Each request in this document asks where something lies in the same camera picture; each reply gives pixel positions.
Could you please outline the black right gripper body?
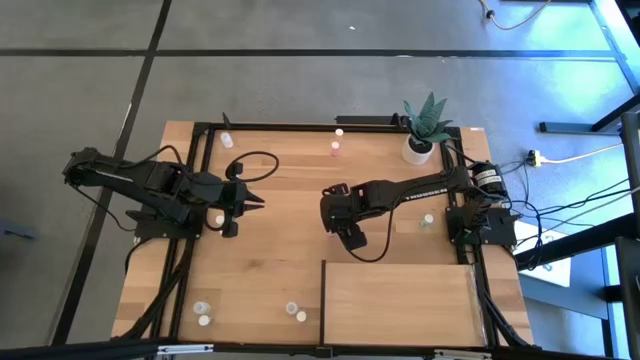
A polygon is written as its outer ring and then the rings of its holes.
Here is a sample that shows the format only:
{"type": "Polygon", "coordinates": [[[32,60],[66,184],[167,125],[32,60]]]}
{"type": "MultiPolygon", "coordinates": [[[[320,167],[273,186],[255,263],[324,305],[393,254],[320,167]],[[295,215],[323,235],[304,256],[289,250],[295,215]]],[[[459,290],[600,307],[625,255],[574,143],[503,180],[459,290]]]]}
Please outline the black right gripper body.
{"type": "Polygon", "coordinates": [[[358,196],[346,183],[322,191],[321,220],[328,233],[337,234],[344,248],[353,251],[367,245],[367,239],[358,223],[364,219],[358,196]]]}

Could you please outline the black floor stand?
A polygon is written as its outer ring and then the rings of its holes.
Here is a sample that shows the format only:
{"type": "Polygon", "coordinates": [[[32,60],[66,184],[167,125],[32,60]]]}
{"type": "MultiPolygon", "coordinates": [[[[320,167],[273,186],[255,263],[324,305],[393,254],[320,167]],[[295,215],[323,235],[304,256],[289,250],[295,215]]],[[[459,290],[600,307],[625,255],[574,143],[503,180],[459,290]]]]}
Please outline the black floor stand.
{"type": "Polygon", "coordinates": [[[612,110],[593,124],[571,122],[540,122],[541,133],[572,134],[572,135],[607,135],[615,136],[619,133],[621,116],[640,106],[640,93],[612,110]]]}

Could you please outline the black flat bar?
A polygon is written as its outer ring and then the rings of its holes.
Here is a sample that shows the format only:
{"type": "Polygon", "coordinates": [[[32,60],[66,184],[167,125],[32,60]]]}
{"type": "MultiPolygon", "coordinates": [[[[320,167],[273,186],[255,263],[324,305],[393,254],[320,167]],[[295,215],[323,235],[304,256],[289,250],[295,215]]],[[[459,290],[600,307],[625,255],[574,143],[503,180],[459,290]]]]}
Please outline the black flat bar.
{"type": "Polygon", "coordinates": [[[335,117],[337,124],[401,126],[405,116],[394,113],[389,116],[377,115],[339,115],[335,117]]]}

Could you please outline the black rig beam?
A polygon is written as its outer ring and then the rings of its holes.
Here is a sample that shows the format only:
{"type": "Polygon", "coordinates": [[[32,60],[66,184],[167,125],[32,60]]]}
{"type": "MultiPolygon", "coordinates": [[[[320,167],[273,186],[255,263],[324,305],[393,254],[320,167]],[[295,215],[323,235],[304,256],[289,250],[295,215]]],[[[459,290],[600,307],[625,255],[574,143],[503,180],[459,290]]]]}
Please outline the black rig beam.
{"type": "Polygon", "coordinates": [[[0,360],[130,360],[155,355],[169,339],[114,340],[0,350],[0,360]]]}

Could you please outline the white plant pot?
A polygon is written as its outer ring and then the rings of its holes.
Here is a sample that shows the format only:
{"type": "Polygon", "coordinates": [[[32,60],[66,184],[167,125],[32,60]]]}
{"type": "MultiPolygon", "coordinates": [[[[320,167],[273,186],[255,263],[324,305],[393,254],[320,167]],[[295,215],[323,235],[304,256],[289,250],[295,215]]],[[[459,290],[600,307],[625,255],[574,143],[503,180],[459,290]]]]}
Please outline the white plant pot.
{"type": "Polygon", "coordinates": [[[412,135],[408,135],[402,147],[401,153],[403,159],[407,163],[411,165],[423,165],[429,160],[433,151],[434,145],[432,143],[427,142],[420,145],[413,140],[412,135]]]}

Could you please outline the black upright post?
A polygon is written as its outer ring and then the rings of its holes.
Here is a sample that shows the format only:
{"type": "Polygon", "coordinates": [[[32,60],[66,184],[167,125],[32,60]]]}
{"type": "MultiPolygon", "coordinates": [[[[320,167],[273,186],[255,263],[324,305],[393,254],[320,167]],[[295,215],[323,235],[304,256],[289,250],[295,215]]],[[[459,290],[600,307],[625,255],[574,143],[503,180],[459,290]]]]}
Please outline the black upright post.
{"type": "Polygon", "coordinates": [[[617,237],[614,244],[629,354],[640,360],[640,240],[617,237]]]}
{"type": "Polygon", "coordinates": [[[631,198],[636,222],[640,224],[640,112],[621,116],[621,139],[632,190],[631,198]]]}

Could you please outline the black diagonal beam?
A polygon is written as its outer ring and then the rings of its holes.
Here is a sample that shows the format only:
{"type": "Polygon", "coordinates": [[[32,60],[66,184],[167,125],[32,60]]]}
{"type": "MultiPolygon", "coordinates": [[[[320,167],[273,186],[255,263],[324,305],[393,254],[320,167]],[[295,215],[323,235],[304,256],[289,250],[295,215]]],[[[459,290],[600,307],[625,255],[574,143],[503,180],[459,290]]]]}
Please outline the black diagonal beam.
{"type": "Polygon", "coordinates": [[[616,238],[640,238],[640,215],[627,215],[607,221],[584,231],[553,240],[515,256],[518,270],[570,258],[591,250],[612,245],[616,238]]]}

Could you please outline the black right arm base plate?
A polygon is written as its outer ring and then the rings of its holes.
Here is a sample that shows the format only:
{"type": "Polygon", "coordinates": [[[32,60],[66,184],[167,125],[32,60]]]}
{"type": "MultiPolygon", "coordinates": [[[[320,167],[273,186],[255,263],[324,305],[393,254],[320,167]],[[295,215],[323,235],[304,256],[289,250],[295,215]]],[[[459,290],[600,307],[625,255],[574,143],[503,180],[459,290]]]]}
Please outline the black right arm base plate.
{"type": "Polygon", "coordinates": [[[506,208],[451,207],[445,211],[449,239],[455,245],[500,245],[516,244],[516,216],[506,208]]]}

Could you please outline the silver bracket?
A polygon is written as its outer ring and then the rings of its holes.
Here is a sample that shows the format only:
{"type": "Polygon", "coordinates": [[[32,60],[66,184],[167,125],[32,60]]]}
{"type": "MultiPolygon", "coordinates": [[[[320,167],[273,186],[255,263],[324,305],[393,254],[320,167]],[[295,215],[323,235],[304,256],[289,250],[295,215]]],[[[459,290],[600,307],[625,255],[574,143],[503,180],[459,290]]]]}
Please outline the silver bracket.
{"type": "Polygon", "coordinates": [[[188,345],[163,345],[157,350],[158,356],[174,356],[185,354],[212,353],[215,347],[213,344],[188,344],[188,345]]]}
{"type": "Polygon", "coordinates": [[[433,360],[492,360],[492,355],[484,352],[436,349],[433,360]]]}

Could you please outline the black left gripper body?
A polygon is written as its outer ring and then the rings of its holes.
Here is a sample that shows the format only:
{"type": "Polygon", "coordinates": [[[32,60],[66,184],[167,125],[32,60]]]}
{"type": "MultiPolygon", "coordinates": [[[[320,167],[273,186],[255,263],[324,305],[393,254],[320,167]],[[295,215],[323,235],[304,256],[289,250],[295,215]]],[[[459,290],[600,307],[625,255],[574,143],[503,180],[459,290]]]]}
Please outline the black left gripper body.
{"type": "Polygon", "coordinates": [[[241,216],[244,212],[246,200],[246,186],[240,181],[244,166],[241,162],[232,162],[227,166],[225,174],[228,182],[222,184],[222,190],[217,200],[207,205],[208,209],[221,210],[224,214],[223,222],[214,226],[205,216],[204,225],[208,230],[218,231],[224,238],[233,238],[238,235],[239,225],[234,217],[241,216]]]}

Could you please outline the green artificial plant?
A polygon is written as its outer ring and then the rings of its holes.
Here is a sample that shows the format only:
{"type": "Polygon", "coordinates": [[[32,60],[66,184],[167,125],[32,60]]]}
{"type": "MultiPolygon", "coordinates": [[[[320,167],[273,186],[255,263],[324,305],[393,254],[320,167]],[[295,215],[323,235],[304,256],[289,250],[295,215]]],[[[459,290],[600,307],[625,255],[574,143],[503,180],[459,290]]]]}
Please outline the green artificial plant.
{"type": "Polygon", "coordinates": [[[433,92],[428,95],[419,113],[413,111],[408,101],[403,101],[404,110],[408,116],[411,139],[415,144],[420,146],[427,143],[436,144],[451,138],[445,132],[445,128],[451,123],[451,120],[440,120],[446,104],[447,99],[436,102],[433,92]]]}

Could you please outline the white printed sheet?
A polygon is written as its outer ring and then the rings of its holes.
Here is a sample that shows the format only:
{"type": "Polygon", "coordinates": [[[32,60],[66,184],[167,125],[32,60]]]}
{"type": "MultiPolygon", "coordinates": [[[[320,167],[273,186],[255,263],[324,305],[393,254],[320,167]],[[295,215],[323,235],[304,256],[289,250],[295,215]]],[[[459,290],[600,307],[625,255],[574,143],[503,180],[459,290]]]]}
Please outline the white printed sheet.
{"type": "MultiPolygon", "coordinates": [[[[530,225],[522,221],[516,221],[514,224],[516,239],[518,244],[513,250],[513,254],[517,255],[532,249],[536,243],[537,226],[530,225]]],[[[565,258],[544,265],[538,265],[534,270],[520,270],[519,274],[529,278],[535,278],[554,284],[557,286],[568,288],[570,286],[571,259],[565,258]]]]}

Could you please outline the grey floor object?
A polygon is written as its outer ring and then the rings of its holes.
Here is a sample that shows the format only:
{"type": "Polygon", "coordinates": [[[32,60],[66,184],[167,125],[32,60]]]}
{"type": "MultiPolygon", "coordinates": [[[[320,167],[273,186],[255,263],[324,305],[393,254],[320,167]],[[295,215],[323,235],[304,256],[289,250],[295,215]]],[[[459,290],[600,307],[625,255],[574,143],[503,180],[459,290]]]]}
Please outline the grey floor object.
{"type": "Polygon", "coordinates": [[[39,235],[37,230],[15,223],[6,218],[0,218],[0,234],[14,235],[25,239],[36,239],[39,235]]]}

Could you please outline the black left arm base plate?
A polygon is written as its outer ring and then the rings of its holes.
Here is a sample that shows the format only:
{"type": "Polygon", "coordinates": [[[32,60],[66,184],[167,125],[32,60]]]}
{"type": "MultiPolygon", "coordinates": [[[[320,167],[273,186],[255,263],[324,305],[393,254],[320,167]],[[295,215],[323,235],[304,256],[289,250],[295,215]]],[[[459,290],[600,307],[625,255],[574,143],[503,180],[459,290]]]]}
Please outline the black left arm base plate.
{"type": "Polygon", "coordinates": [[[147,211],[128,210],[125,214],[136,222],[135,236],[144,239],[192,239],[199,237],[204,227],[202,210],[191,212],[183,223],[147,211]]]}

